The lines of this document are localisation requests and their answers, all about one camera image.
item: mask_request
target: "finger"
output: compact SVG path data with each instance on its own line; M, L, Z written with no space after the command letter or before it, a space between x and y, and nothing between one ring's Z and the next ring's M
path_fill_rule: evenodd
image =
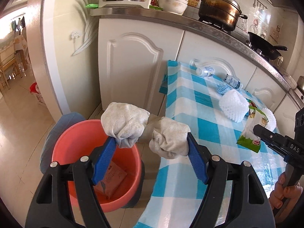
M290 188L292 190L291 190L291 192L290 192L291 194L289 194L289 196L291 196L293 198L289 200L288 204L286 205L286 207L284 208L282 213L278 217L275 217L275 220L277 223L280 223L284 219L286 219L286 217L290 214L291 210L294 208L295 204L299 200L300 195L302 193L302 187L300 187L300 186L290 186L290 187L293 187L293 188Z
M278 182L279 182L280 184L284 184L285 181L286 181L286 174L285 174L285 172L283 172L283 173L279 176Z
M273 210L274 209L274 206L271 204L270 200L269 200L269 204L271 206L271 209Z
M284 196L290 199L299 198L302 190L301 186L289 186L284 188Z
M275 208L280 208L283 205L282 201L275 196L274 191L270 193L269 202Z
M283 185L280 184L279 182L276 182L276 184L275 184L274 195L279 200L282 200L284 198L284 188L283 188Z

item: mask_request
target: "frying pan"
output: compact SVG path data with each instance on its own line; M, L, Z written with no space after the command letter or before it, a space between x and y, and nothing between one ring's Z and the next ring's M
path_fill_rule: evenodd
M273 46L271 43L269 43L262 37L254 34L252 32L248 32L248 34L250 37L252 49L253 50L260 49L262 51L262 54L264 56L269 57L271 60L274 60L274 59L278 58L279 56L281 56L281 54L278 50L284 50L284 51L288 50L286 46L282 46L282 45Z

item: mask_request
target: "white bottle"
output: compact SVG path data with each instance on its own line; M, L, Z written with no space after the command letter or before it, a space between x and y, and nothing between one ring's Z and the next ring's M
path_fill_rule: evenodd
M242 89L243 87L243 84L240 82L239 79L228 74L226 74L226 77L224 78L224 82L228 83L235 89Z
M209 77L215 74L215 70L213 67L198 67L196 74L202 77Z

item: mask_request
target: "cooking pot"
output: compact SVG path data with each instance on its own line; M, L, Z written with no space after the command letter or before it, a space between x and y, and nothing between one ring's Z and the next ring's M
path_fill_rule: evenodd
M239 17L248 19L235 0L201 0L199 17L200 21L213 23L226 31L235 29Z
M252 32L248 32L250 43L252 45L253 50L260 49L262 51L262 54L266 57L269 57L271 60L277 59L279 56L281 56L280 52L278 50L284 50L287 51L288 48L283 45L275 45L273 46L271 43L260 37L259 35L256 35Z

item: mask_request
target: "blue and white checkered tablecloth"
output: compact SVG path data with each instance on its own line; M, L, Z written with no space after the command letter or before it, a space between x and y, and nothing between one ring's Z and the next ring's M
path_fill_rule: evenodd
M285 171L283 158L264 142L259 153L236 144L247 117L240 123L228 119L219 108L222 95L216 92L222 80L217 76L199 77L195 69L168 61L166 116L188 124L197 143L206 146L211 154L231 163L251 162L269 197L278 176ZM265 107L250 93L244 90L241 93L259 108ZM151 199L135 228L188 228L205 191L206 186L197 179L188 157L162 158ZM225 221L230 194L228 181L217 224Z

